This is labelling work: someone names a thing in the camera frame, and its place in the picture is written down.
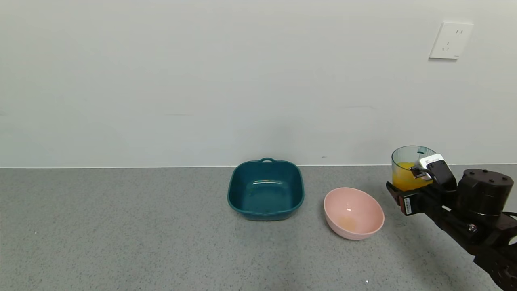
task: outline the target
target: square bowl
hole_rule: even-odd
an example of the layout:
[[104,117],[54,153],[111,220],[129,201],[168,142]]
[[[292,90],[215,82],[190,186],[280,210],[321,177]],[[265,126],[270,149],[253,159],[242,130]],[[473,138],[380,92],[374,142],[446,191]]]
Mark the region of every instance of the square bowl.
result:
[[235,168],[228,189],[228,204],[246,219],[284,220],[303,203],[300,170],[287,161],[263,158]]

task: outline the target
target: wall socket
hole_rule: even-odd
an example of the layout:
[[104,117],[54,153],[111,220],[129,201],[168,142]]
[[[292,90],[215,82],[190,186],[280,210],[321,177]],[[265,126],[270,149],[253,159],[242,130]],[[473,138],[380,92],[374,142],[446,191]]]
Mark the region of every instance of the wall socket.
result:
[[474,25],[471,23],[443,22],[429,58],[459,58],[467,45],[473,28]]

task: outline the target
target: wire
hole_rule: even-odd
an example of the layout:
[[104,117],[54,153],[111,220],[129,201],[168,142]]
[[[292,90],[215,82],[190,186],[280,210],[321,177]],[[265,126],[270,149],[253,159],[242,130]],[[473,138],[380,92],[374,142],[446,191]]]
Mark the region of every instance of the wire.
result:
[[517,213],[515,212],[511,212],[511,211],[503,211],[503,214],[506,214],[508,216],[514,216],[514,217],[517,217]]

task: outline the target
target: orange juice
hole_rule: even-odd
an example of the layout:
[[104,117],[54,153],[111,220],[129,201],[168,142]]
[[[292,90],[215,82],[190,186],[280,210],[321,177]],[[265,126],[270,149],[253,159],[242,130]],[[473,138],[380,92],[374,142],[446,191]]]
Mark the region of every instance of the orange juice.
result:
[[422,186],[433,183],[433,181],[425,181],[422,178],[413,177],[409,170],[415,163],[402,162],[398,163],[400,167],[394,167],[392,170],[392,184],[402,191],[413,190]]

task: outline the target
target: glass cup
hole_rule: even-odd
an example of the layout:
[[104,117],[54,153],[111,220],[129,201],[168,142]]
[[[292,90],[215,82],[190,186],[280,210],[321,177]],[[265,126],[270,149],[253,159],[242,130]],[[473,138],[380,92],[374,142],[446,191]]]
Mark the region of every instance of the glass cup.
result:
[[415,178],[409,168],[417,165],[418,161],[436,152],[419,145],[406,145],[396,149],[391,154],[391,183],[402,191],[413,190],[433,183],[424,177]]

